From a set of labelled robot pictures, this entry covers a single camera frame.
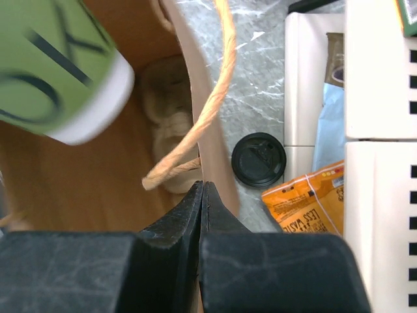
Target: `green cup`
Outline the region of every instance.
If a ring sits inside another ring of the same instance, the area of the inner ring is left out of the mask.
[[[103,131],[134,72],[81,0],[0,1],[0,120],[67,144]]]

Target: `brown paper bag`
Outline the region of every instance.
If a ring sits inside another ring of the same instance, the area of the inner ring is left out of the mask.
[[[172,0],[164,0],[164,6],[176,36],[162,26],[148,1],[84,2],[137,75],[155,60],[183,53],[196,123],[213,86],[203,56]],[[110,127],[79,146],[0,123],[0,170],[12,229],[139,231],[172,209],[170,193],[162,187],[146,191],[141,183],[155,164],[150,122],[140,99],[136,87]],[[222,130],[215,118],[198,141],[203,176],[216,184],[224,204],[237,215],[233,172],[224,142],[218,138]]]

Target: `rope handle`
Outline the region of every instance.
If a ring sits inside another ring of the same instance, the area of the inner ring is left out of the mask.
[[[175,32],[172,23],[165,17],[159,0],[151,0],[152,8],[160,23],[171,32]],[[145,190],[151,190],[159,186],[167,179],[178,175],[184,171],[192,170],[198,167],[200,160],[192,160],[183,165],[175,167],[180,159],[197,144],[198,139],[204,131],[211,125],[214,118],[222,106],[233,75],[233,69],[236,64],[236,31],[233,24],[233,17],[230,12],[227,0],[214,0],[217,12],[222,23],[223,31],[223,61],[220,69],[219,79],[214,86],[210,96],[204,105],[197,122],[190,131],[183,137],[181,142],[166,155],[153,169],[142,179],[142,185]]]

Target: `coffee cup lid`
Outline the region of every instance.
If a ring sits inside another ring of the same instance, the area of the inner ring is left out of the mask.
[[[252,187],[275,183],[283,175],[286,164],[282,144],[264,132],[243,137],[232,153],[232,168],[237,179]]]

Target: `snack bag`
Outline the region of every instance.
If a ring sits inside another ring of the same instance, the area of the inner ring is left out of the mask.
[[[262,193],[272,217],[285,232],[343,235],[344,161]]]

